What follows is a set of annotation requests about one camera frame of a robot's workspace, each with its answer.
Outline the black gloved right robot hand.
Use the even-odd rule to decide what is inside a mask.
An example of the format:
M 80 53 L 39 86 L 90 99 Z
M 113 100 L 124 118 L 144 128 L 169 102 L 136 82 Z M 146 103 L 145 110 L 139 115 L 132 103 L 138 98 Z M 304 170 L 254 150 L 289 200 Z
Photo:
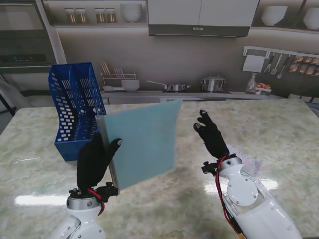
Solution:
M 200 117 L 193 128 L 204 141 L 208 152 L 215 158 L 220 159 L 225 155 L 229 155 L 229 149 L 222 137 L 217 125 L 211 120 L 208 112 L 200 110 Z

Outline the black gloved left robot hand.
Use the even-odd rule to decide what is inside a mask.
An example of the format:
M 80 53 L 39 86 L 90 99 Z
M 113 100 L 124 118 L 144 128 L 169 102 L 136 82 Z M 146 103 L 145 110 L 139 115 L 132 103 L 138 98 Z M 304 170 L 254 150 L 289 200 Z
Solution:
M 86 191 L 97 186 L 121 144 L 122 140 L 117 138 L 105 148 L 101 134 L 97 133 L 80 149 L 77 159 L 78 189 Z

